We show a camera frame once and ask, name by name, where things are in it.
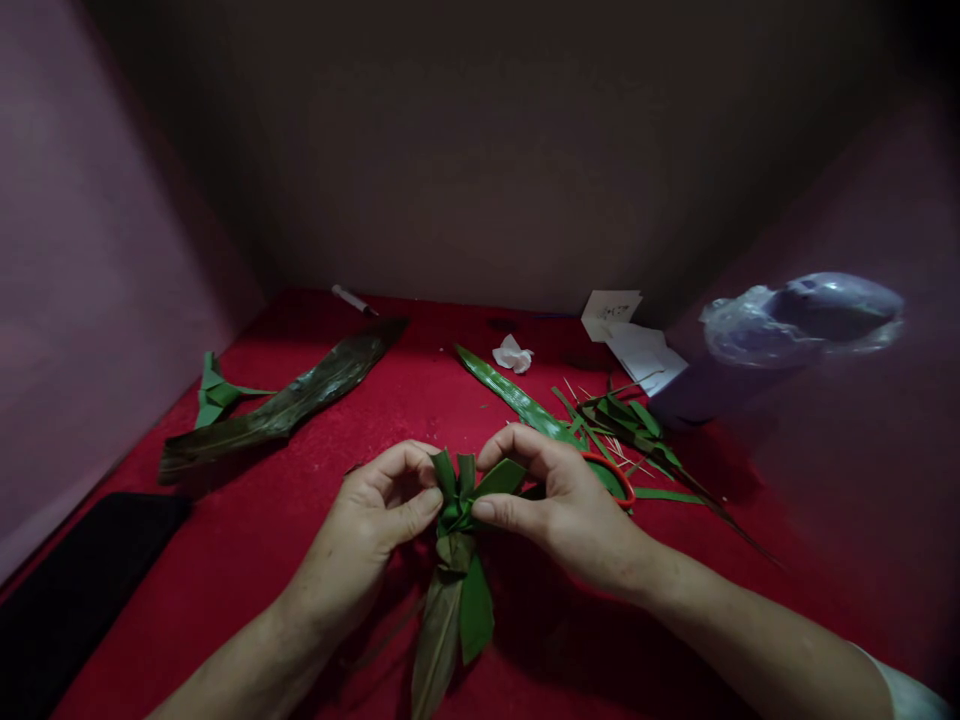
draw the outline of white sleeve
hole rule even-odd
[[[893,701],[894,720],[950,720],[953,717],[946,701],[926,685],[884,665],[863,648],[854,647],[870,658],[886,681]]]

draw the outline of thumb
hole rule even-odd
[[[473,504],[472,514],[481,522],[538,540],[544,533],[547,509],[542,501],[493,493],[479,498]]]
[[[413,540],[427,529],[433,521],[440,505],[443,493],[440,488],[430,488],[403,505],[387,510],[386,537],[391,547]]]

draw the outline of white paper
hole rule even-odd
[[[494,348],[493,359],[497,365],[512,369],[517,374],[523,374],[530,369],[533,363],[533,350],[521,350],[520,343],[513,335],[507,335],[500,347]]]
[[[686,361],[667,347],[660,330],[616,323],[609,327],[607,340],[613,354],[634,382],[653,397],[670,384],[685,367]]]
[[[630,322],[642,299],[639,290],[594,290],[580,322],[593,342],[605,342],[613,337],[614,325]]]

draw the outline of wrist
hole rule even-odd
[[[683,553],[647,539],[638,572],[631,578],[624,599],[648,612],[657,614],[683,602],[687,564],[692,562]]]

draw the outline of fingernail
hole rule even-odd
[[[477,520],[482,520],[483,522],[490,522],[496,514],[496,511],[493,509],[493,503],[489,503],[486,500],[475,502],[472,512]]]
[[[430,488],[423,494],[421,502],[427,510],[433,511],[443,502],[443,493],[440,488]]]

